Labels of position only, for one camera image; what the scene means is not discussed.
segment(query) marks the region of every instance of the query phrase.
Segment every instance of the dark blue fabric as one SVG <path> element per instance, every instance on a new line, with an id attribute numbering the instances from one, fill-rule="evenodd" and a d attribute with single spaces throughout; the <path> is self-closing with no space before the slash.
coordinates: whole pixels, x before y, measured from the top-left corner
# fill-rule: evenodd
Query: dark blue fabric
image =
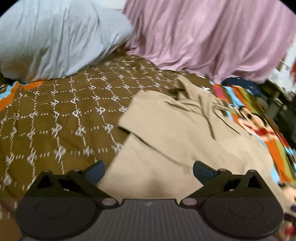
<path id="1" fill-rule="evenodd" d="M 256 83 L 245 80 L 243 78 L 227 78 L 222 82 L 223 86 L 230 86 L 230 85 L 238 85 L 243 87 L 244 89 L 249 90 L 254 96 L 261 96 L 261 91 Z"/>

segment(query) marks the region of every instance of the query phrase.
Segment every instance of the pillowcase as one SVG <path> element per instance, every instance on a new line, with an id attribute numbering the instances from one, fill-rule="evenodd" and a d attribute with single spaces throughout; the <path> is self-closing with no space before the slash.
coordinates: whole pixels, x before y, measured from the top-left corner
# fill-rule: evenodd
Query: pillowcase
<path id="1" fill-rule="evenodd" d="M 1 72 L 25 83 L 98 64 L 132 34 L 124 15 L 97 0 L 19 0 L 0 30 Z"/>

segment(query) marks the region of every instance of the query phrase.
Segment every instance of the pink curtain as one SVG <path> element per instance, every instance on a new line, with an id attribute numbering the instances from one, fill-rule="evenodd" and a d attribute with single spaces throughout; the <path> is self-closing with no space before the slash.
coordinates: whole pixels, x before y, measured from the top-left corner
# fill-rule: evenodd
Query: pink curtain
<path id="1" fill-rule="evenodd" d="M 160 69 L 264 82 L 296 32 L 296 15 L 279 0 L 127 0 L 134 26 L 130 54 Z"/>

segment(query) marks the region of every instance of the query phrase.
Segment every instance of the khaki cloth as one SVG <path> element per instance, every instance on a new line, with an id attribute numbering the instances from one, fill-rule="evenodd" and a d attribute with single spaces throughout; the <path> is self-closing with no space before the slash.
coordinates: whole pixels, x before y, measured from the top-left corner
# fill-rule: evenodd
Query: khaki cloth
<path id="1" fill-rule="evenodd" d="M 154 91 L 136 95 L 119 119 L 119 126 L 130 135 L 99 188 L 118 200 L 176 198 L 179 202 L 202 186 L 192 173 L 193 163 L 199 160 L 234 174 L 255 169 L 282 199 L 270 176 L 273 161 L 268 150 L 228 119 L 228 104 L 183 76 L 174 86 L 177 100 Z"/>

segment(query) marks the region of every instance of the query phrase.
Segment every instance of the bed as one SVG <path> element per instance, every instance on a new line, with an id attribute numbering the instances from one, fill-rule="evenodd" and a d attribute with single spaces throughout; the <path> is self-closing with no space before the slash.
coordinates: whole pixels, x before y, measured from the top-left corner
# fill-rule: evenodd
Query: bed
<path id="1" fill-rule="evenodd" d="M 42 170 L 64 174 L 98 160 L 108 168 L 128 136 L 117 127 L 118 119 L 136 93 L 143 89 L 173 96 L 172 83 L 179 74 L 229 102 L 233 107 L 229 116 L 240 125 L 239 101 L 250 112 L 264 116 L 255 97 L 240 87 L 222 87 L 186 71 L 159 70 L 146 59 L 116 51 L 100 64 L 68 78 L 3 86 L 1 222 L 14 222 L 10 216 L 17 200 Z M 276 172 L 281 181 L 295 182 L 290 148 L 278 130 L 270 128 L 274 133 L 265 143 L 273 150 Z M 15 223 L 8 226 L 17 229 Z"/>

